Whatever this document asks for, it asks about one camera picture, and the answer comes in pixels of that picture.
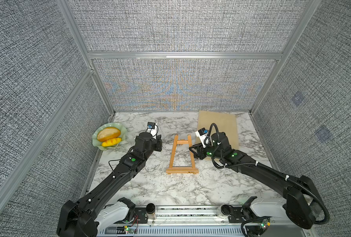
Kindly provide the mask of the light plywood board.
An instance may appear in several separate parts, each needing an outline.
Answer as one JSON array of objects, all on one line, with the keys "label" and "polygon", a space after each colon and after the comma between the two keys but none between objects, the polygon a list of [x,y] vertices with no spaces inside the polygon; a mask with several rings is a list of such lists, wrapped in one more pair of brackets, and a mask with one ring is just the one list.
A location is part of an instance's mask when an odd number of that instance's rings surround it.
[{"label": "light plywood board", "polygon": [[209,130],[212,123],[217,125],[219,132],[225,132],[231,147],[238,150],[240,146],[236,117],[229,113],[199,111],[197,130],[201,128]]}]

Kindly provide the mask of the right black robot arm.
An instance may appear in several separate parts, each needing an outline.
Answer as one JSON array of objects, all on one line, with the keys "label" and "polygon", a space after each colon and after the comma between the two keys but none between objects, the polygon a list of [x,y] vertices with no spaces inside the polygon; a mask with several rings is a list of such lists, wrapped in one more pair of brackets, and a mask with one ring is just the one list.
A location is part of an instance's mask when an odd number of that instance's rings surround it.
[{"label": "right black robot arm", "polygon": [[211,134],[202,128],[195,134],[200,143],[189,150],[198,159],[209,157],[216,169],[247,175],[277,192],[286,201],[282,206],[286,216],[297,226],[310,229],[313,225],[329,223],[329,210],[309,177],[282,173],[233,149],[224,132]]}]

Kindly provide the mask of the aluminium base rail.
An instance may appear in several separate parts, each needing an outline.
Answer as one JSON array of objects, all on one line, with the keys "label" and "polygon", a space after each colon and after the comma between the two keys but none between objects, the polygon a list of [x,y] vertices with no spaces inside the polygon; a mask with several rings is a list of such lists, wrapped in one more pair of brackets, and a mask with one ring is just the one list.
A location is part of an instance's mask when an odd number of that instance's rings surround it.
[{"label": "aluminium base rail", "polygon": [[[286,216],[286,212],[282,208],[284,204],[284,201],[259,200],[257,198],[252,202],[251,209],[259,217],[237,224],[241,224],[244,227],[249,223],[259,224],[263,219],[269,219],[269,222],[276,221],[279,222],[280,225],[297,226]],[[127,213],[127,205],[120,201],[117,201],[113,205],[105,205],[97,216],[97,235],[100,231],[115,224],[115,222],[123,220]],[[213,222],[218,224],[230,224],[228,216],[222,217],[219,216],[219,214],[220,206],[156,206],[156,219],[148,219],[147,224],[176,224],[179,226],[212,225]]]}]

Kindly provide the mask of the small circuit board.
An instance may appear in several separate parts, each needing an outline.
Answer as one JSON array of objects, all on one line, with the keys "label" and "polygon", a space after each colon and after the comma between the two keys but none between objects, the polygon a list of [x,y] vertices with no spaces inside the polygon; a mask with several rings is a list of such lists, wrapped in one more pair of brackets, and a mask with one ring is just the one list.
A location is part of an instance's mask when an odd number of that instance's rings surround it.
[{"label": "small circuit board", "polygon": [[259,228],[261,229],[262,232],[265,232],[270,226],[269,219],[263,219],[261,221],[261,223],[259,223],[258,226],[259,226]]},{"label": "small circuit board", "polygon": [[130,226],[122,226],[116,228],[117,234],[119,235],[133,235],[137,232],[137,229]]}]

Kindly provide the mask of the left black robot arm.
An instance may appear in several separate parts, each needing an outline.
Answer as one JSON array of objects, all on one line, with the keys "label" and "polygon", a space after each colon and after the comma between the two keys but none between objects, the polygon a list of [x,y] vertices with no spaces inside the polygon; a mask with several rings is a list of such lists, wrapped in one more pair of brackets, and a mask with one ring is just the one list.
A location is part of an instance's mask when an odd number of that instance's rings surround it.
[{"label": "left black robot arm", "polygon": [[107,202],[144,167],[154,152],[162,151],[161,136],[141,132],[135,145],[125,154],[112,173],[95,189],[76,202],[67,201],[61,208],[57,235],[59,237],[95,237],[97,216]]}]

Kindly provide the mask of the left small circuit board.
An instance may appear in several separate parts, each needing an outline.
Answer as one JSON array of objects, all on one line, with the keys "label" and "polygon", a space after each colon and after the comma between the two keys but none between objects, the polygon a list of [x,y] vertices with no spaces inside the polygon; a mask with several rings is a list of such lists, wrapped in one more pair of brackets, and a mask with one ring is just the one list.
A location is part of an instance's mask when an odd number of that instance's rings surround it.
[{"label": "left small circuit board", "polygon": [[130,226],[122,226],[116,228],[117,234],[119,235],[133,235],[137,232],[137,229]]}]

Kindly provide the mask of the right black lens cap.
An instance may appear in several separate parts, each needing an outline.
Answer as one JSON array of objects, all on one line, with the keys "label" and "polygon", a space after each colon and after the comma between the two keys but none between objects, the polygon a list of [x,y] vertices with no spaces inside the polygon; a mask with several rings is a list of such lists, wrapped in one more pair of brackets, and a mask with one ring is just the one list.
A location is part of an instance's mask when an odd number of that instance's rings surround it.
[{"label": "right black lens cap", "polygon": [[231,210],[232,210],[231,205],[227,205],[227,204],[221,205],[219,216],[222,216],[222,217],[229,216],[231,214]]}]

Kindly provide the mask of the left black lens cap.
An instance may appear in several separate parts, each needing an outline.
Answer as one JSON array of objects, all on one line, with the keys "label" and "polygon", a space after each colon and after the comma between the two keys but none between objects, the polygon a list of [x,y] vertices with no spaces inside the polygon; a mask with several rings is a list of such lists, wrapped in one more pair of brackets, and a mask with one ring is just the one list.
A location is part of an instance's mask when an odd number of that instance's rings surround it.
[{"label": "left black lens cap", "polygon": [[146,215],[148,219],[155,220],[156,219],[156,205],[153,203],[149,203],[146,208]]}]

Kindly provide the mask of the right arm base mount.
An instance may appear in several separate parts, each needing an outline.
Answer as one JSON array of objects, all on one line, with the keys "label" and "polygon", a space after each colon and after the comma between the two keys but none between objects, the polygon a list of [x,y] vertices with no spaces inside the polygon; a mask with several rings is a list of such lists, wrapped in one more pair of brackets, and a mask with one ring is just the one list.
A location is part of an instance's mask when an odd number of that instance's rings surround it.
[{"label": "right arm base mount", "polygon": [[257,199],[257,196],[250,197],[243,205],[229,205],[229,223],[243,223],[246,220],[258,218],[251,209],[251,204]]}]

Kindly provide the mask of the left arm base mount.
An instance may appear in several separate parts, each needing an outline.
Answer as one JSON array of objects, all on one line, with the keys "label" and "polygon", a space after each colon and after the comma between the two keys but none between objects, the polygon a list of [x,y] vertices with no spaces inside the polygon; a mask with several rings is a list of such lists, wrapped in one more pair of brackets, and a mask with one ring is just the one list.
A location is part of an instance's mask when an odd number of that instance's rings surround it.
[{"label": "left arm base mount", "polygon": [[145,206],[136,206],[130,199],[122,197],[118,201],[124,203],[128,207],[128,213],[123,220],[115,222],[115,224],[133,224],[134,220],[139,224],[147,224],[148,216]]}]

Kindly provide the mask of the brown bread roll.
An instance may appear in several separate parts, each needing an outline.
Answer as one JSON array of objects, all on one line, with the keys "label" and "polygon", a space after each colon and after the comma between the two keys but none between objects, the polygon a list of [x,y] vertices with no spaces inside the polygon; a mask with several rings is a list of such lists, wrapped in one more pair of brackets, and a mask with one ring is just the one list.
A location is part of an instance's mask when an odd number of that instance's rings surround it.
[{"label": "brown bread roll", "polygon": [[121,131],[118,128],[106,127],[97,134],[97,140],[100,142],[105,142],[107,140],[119,137],[120,134]]}]

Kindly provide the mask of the right small circuit board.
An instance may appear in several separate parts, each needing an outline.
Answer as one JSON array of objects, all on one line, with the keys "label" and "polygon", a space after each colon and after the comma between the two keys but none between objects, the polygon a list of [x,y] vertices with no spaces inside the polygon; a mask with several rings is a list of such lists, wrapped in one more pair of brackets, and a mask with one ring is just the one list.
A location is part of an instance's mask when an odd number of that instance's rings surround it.
[{"label": "right small circuit board", "polygon": [[261,229],[262,232],[265,232],[270,226],[269,219],[263,219],[261,221],[261,223],[259,223],[258,226],[259,226],[259,228]]}]

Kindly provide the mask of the yellow corn cob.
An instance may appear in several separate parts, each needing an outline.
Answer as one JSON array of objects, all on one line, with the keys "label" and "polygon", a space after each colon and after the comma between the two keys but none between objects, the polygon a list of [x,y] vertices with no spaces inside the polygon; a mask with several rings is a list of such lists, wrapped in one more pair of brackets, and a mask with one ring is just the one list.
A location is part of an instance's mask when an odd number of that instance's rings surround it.
[{"label": "yellow corn cob", "polygon": [[102,142],[102,146],[103,147],[112,147],[112,146],[116,146],[117,144],[119,144],[122,141],[122,138],[120,137],[116,137],[116,138],[112,138],[109,140],[106,140],[104,142]]}]

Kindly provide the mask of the small wooden easel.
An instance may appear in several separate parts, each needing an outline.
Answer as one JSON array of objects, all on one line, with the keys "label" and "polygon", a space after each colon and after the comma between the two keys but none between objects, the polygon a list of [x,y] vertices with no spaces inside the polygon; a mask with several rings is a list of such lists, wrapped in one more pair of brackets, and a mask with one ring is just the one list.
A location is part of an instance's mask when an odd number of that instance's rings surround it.
[{"label": "small wooden easel", "polygon": [[187,135],[187,140],[179,140],[178,134],[175,135],[172,152],[171,152],[170,163],[169,163],[169,167],[166,169],[166,173],[167,174],[198,174],[199,170],[196,168],[195,159],[191,160],[190,158],[191,166],[174,166],[174,159],[175,159],[177,145],[188,145],[188,147],[192,146],[191,135],[190,134]]}]

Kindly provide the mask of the green glass plate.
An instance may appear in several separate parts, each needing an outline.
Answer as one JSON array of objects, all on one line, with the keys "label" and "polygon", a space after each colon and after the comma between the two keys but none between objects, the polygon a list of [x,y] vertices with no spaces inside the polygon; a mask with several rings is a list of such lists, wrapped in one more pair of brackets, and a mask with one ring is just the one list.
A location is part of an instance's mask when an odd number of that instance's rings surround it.
[{"label": "green glass plate", "polygon": [[[116,127],[118,128],[120,131],[121,131],[121,134],[120,134],[120,138],[122,138],[122,141],[117,144],[116,146],[112,146],[112,147],[103,147],[101,144],[102,142],[98,141],[97,140],[97,134],[104,128],[106,127]],[[102,125],[101,127],[99,127],[95,132],[94,134],[92,135],[92,143],[93,143],[93,146],[94,147],[98,147],[101,151],[106,151],[106,150],[112,150],[114,149],[115,147],[117,147],[118,145],[121,145],[121,144],[124,144],[124,141],[126,140],[126,135],[128,133],[128,130],[127,128],[121,124],[121,123],[116,123],[116,122],[111,122],[111,123],[106,123],[104,125]]]}]

